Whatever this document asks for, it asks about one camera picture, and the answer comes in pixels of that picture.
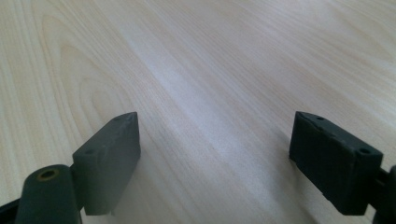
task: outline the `wooden table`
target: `wooden table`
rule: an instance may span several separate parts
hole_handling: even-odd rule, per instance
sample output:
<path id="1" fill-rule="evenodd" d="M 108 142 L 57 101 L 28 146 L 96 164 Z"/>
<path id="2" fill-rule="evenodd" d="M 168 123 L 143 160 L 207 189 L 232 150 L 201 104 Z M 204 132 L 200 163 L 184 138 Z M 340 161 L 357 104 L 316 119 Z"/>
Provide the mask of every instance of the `wooden table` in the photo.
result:
<path id="1" fill-rule="evenodd" d="M 297 110 L 396 163 L 393 1 L 0 3 L 0 204 L 137 111 L 121 223 L 371 223 L 372 208 L 340 215 L 289 160 Z"/>

